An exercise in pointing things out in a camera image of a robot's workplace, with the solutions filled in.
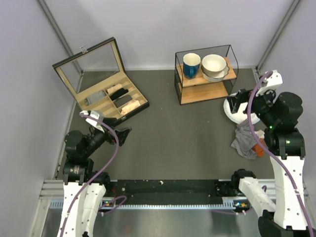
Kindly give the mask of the grey striped underwear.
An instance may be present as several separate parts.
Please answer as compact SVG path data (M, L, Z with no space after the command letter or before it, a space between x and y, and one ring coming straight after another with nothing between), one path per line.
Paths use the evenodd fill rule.
M231 147L236 149L237 153L246 159L256 159L257 154L253 151L253 147L257 144L251 134L248 119L239 123L235 129L235 139Z

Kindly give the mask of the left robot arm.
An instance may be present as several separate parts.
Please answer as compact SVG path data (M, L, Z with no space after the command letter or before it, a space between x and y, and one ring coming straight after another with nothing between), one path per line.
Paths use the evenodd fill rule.
M93 123L90 133L72 130L65 136L66 162L63 168L64 202L59 237L91 237L103 196L113 185L108 173L94 172L90 156L104 143L122 146L132 131L130 127L114 129Z

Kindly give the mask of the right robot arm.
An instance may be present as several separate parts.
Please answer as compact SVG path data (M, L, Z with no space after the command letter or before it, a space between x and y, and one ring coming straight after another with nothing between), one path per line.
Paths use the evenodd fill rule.
M266 126L264 141L275 176L276 201L262 189L253 172L234 172L231 191L245 195L258 216L258 228L263 237L314 237L304 204L302 171L305 142L296 128L303 112L302 99L291 92L276 95L268 90L252 97L251 112Z

